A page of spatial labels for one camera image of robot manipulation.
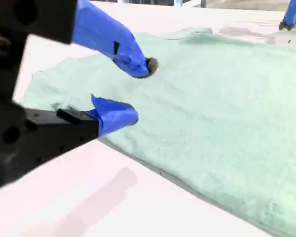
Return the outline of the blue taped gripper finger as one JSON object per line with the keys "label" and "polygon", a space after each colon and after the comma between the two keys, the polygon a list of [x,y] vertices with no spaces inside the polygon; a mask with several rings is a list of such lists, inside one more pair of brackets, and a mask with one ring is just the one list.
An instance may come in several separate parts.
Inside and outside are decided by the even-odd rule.
{"label": "blue taped gripper finger", "polygon": [[133,106],[102,97],[91,97],[93,109],[72,107],[52,111],[27,109],[24,134],[24,171],[87,142],[132,126],[139,120]]}
{"label": "blue taped gripper finger", "polygon": [[158,68],[126,26],[89,0],[0,0],[0,56],[9,54],[13,37],[27,35],[98,51],[134,78]]}
{"label": "blue taped gripper finger", "polygon": [[296,25],[296,0],[291,0],[283,20],[279,24],[279,30],[292,30]]}

